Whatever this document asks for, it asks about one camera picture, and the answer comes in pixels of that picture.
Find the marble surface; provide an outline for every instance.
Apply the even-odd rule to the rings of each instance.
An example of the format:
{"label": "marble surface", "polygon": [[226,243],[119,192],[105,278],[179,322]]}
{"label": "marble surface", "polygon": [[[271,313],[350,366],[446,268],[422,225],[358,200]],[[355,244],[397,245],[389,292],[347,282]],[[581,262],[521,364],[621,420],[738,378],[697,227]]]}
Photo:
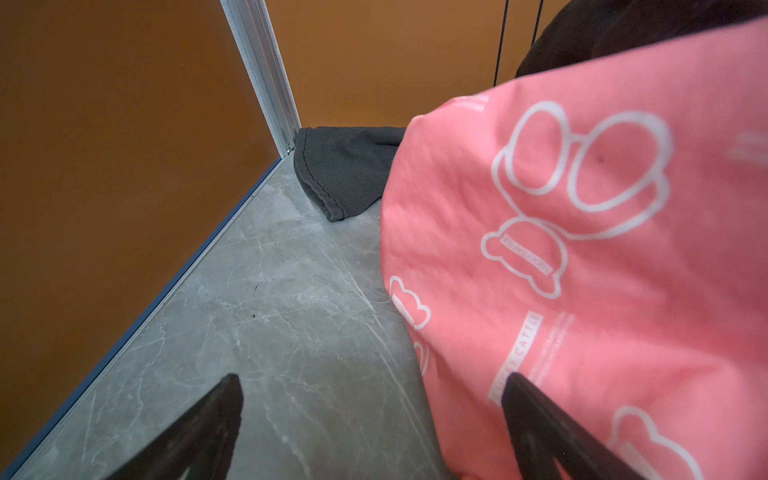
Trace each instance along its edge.
{"label": "marble surface", "polygon": [[452,478],[379,265],[379,204],[338,223],[292,158],[14,476],[109,474],[229,372],[228,478]]}

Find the black line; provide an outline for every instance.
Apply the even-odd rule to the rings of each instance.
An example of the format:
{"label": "black line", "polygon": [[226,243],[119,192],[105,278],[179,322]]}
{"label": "black line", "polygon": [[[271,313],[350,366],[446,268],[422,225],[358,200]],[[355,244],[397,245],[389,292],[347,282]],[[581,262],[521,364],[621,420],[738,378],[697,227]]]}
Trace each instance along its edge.
{"label": "black line", "polygon": [[507,12],[509,11],[509,0],[504,4],[504,20],[502,20],[502,37],[498,41],[498,57],[496,57],[496,73],[493,75],[493,86],[496,86],[498,80],[498,66],[502,62],[502,46],[504,45],[504,29],[507,27]]}
{"label": "black line", "polygon": [[541,20],[541,9],[544,7],[544,0],[538,3],[538,15],[536,15],[536,26],[533,27],[533,40],[531,40],[531,46],[536,43],[536,34],[538,33],[538,21]]}

